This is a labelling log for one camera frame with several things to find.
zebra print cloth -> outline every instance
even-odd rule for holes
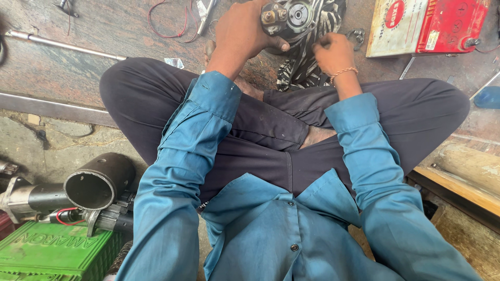
[[[324,85],[328,80],[321,74],[313,54],[313,43],[329,32],[337,32],[347,9],[347,0],[312,0],[316,28],[296,42],[290,43],[290,50],[283,53],[288,59],[279,67],[277,89],[287,91]]]

battery label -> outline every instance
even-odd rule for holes
[[[429,51],[434,50],[434,48],[436,47],[436,43],[438,42],[438,38],[439,38],[439,31],[436,30],[431,31],[425,49]]]

person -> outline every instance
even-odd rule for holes
[[[252,89],[238,76],[245,62],[290,47],[263,32],[266,2],[220,18],[200,76],[150,58],[102,76],[106,108],[150,165],[116,280],[196,280],[198,207],[213,247],[207,280],[480,280],[403,183],[466,118],[467,97],[434,79],[360,85],[346,70],[352,44],[334,33],[313,47],[332,86]]]

black cylindrical housing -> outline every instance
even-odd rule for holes
[[[28,205],[35,211],[48,214],[50,210],[74,207],[63,189],[62,183],[35,185],[28,197]]]
[[[70,174],[64,182],[68,199],[87,210],[102,210],[132,183],[136,169],[124,155],[101,154]]]
[[[129,234],[134,233],[134,212],[128,211],[126,214],[120,214],[113,231]]]

red battery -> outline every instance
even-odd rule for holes
[[[366,57],[474,51],[489,0],[377,0]]]

